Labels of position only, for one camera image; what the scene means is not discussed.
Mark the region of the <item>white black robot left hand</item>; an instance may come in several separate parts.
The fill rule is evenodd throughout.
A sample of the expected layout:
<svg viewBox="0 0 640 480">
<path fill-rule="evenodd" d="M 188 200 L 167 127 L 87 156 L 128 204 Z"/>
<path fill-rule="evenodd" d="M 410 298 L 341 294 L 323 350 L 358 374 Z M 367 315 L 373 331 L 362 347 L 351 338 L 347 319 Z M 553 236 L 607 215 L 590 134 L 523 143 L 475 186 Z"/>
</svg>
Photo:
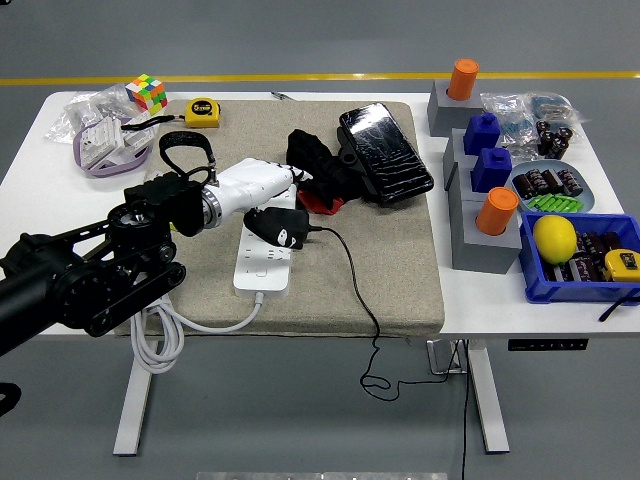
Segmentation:
<svg viewBox="0 0 640 480">
<path fill-rule="evenodd" d="M 206 228 L 216 228 L 231 214 L 242 212 L 244 226 L 270 245 L 300 250 L 308 235 L 309 215 L 295 208 L 268 207 L 272 198 L 313 176 L 297 167 L 246 158 L 203 187 Z"/>
</svg>

